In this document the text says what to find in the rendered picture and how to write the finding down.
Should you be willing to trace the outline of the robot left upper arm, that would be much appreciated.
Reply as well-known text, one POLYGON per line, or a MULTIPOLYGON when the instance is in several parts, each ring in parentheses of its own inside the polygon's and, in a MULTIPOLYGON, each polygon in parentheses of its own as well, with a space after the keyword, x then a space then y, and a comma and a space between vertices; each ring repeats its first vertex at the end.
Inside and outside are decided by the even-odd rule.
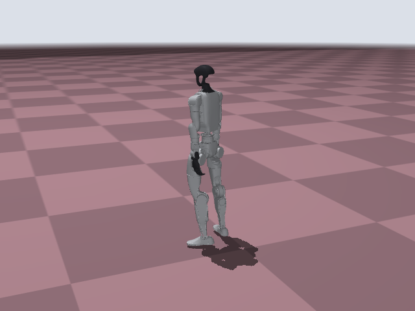
POLYGON ((200 105, 202 103, 201 97, 202 95, 194 95, 189 97, 188 100, 192 124, 195 125, 196 132, 200 130, 200 105))

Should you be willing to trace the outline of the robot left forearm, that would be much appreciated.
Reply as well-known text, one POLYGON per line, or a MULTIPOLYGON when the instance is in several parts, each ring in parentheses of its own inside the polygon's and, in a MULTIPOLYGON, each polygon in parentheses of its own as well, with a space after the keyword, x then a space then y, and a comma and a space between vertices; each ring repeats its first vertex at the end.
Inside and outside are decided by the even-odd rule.
POLYGON ((196 127, 194 124, 190 124, 189 125, 189 134, 190 134, 190 138, 191 138, 191 152, 190 155, 191 157, 195 157, 195 152, 199 152, 199 138, 200 135, 196 132, 196 127))

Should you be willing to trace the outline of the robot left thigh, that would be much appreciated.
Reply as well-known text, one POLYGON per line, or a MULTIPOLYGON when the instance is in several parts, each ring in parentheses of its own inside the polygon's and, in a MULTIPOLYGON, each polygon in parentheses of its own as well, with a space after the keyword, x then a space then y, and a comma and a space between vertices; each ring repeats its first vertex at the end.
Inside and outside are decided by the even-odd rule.
MULTIPOLYGON (((198 162, 199 162, 199 165, 202 166, 206 162, 206 152, 204 149, 201 149, 201 148, 199 148, 199 152, 200 152, 200 155, 199 155, 198 162)), ((192 161, 193 160, 191 159, 191 155, 189 154, 188 161, 187 161, 187 180, 189 184, 189 189, 195 201, 199 195, 203 194, 207 197, 207 203, 208 203, 209 201, 208 194, 199 190, 199 186, 201 184, 201 176, 199 176, 194 171, 194 168, 192 166, 192 161)))

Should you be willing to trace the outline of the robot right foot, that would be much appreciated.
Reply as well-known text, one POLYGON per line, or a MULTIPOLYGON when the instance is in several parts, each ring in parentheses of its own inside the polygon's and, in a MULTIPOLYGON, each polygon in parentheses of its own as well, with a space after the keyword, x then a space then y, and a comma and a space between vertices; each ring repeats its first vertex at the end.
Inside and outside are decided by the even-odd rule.
POLYGON ((221 235, 221 236, 228 236, 228 230, 227 230, 227 228, 226 228, 226 227, 224 227, 224 226, 222 226, 222 229, 221 229, 221 228, 219 228, 219 225, 214 225, 214 226, 213 226, 213 229, 214 229, 216 232, 220 233, 220 235, 221 235))

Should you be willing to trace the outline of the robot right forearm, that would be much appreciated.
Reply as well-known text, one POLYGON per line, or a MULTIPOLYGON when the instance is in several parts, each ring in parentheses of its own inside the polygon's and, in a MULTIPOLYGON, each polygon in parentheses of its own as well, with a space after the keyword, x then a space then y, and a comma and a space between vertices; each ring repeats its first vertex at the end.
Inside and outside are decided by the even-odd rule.
POLYGON ((221 129, 221 122, 219 123, 219 127, 218 130, 215 130, 214 132, 212 132, 213 135, 213 140, 217 141, 217 144, 219 144, 219 139, 220 139, 220 129, 221 129))

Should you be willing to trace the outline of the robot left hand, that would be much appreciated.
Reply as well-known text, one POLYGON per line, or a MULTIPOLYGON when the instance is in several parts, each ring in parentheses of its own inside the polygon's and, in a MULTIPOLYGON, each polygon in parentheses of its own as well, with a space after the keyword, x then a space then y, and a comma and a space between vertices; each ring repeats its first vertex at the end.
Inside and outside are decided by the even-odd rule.
POLYGON ((202 175, 204 175, 203 173, 201 173, 201 170, 200 170, 200 165, 199 165, 199 162, 198 162, 198 159, 199 159, 199 153, 198 152, 195 152, 195 157, 191 157, 191 159, 193 160, 192 161, 192 166, 193 166, 193 168, 194 168, 194 171, 199 175, 199 176, 202 176, 202 175))

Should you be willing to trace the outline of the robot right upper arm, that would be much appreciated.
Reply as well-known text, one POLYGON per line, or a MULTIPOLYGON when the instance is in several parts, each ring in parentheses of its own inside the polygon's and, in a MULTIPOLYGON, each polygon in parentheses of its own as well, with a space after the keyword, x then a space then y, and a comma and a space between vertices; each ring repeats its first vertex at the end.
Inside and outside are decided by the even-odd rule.
POLYGON ((222 120, 222 93, 221 92, 219 92, 218 91, 218 93, 219 93, 219 97, 220 97, 220 121, 219 121, 219 123, 221 122, 221 120, 222 120))

